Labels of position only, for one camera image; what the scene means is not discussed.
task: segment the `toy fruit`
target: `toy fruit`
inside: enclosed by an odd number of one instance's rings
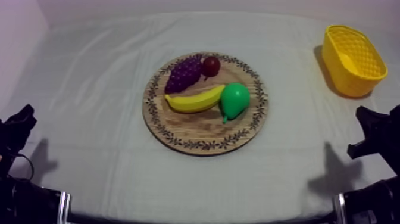
[[[171,71],[164,92],[166,94],[181,92],[195,84],[200,79],[202,72],[201,57],[201,54],[196,54],[176,64]]]
[[[250,93],[246,86],[240,83],[227,85],[221,94],[223,123],[235,119],[250,104]]]
[[[214,77],[218,75],[220,68],[220,60],[216,57],[208,57],[203,61],[203,75],[206,77]]]
[[[170,97],[165,95],[165,99],[168,101],[170,106],[182,113],[195,113],[203,110],[210,109],[216,105],[220,98],[221,93],[224,90],[225,85],[219,85],[209,91],[202,92],[201,94],[189,96],[189,97]]]

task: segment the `purple grapes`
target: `purple grapes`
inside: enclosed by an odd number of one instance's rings
[[[200,79],[202,73],[201,56],[201,54],[191,56],[172,69],[164,90],[166,94],[184,91]]]

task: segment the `floral border pattern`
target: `floral border pattern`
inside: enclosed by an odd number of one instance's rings
[[[172,71],[172,69],[178,64],[179,62],[183,61],[183,59],[178,59],[175,63],[171,63],[167,66],[164,66],[158,71],[158,74],[153,76],[151,80],[151,84],[148,91],[148,98],[146,99],[146,104],[148,106],[148,112],[151,115],[151,122],[155,125],[159,134],[165,137],[169,144],[179,145],[183,148],[194,149],[200,148],[202,150],[212,150],[212,149],[227,149],[227,147],[231,144],[237,143],[241,138],[246,137],[247,134],[250,133],[251,130],[256,131],[256,129],[260,125],[261,119],[266,115],[265,109],[267,107],[267,99],[265,97],[265,93],[262,87],[262,83],[259,80],[258,74],[253,71],[250,66],[246,63],[238,60],[235,57],[230,57],[228,55],[220,55],[217,53],[199,53],[203,57],[217,57],[219,60],[236,64],[238,67],[242,68],[243,71],[249,74],[254,79],[254,85],[256,90],[256,98],[258,100],[258,105],[256,106],[255,113],[253,114],[252,121],[249,124],[249,128],[243,128],[238,130],[234,134],[229,134],[224,140],[220,142],[212,141],[183,141],[182,139],[176,137],[173,132],[169,131],[165,125],[161,124],[160,116],[158,115],[157,106],[154,102],[154,98],[156,96],[156,90],[158,89],[158,82],[161,79],[162,75],[168,74],[168,72]]]

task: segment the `white wall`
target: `white wall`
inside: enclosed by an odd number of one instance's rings
[[[38,0],[51,26],[174,11],[285,13],[398,31],[399,0]]]
[[[0,109],[47,29],[36,0],[0,0]]]

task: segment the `cable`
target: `cable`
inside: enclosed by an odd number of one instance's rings
[[[30,177],[29,177],[29,181],[32,180],[33,176],[35,175],[35,168],[33,167],[33,163],[32,161],[30,161],[30,159],[28,157],[26,157],[26,155],[24,154],[17,154],[17,157],[24,157],[28,162],[29,162],[29,166],[30,166]]]
[[[28,180],[31,181],[33,176],[35,175],[35,167],[33,166],[32,161],[30,161],[30,159],[28,157],[26,157],[26,155],[24,155],[24,154],[20,154],[20,153],[11,154],[11,153],[8,153],[8,155],[13,156],[13,157],[23,157],[29,162],[31,173],[30,173],[30,177],[29,177]]]

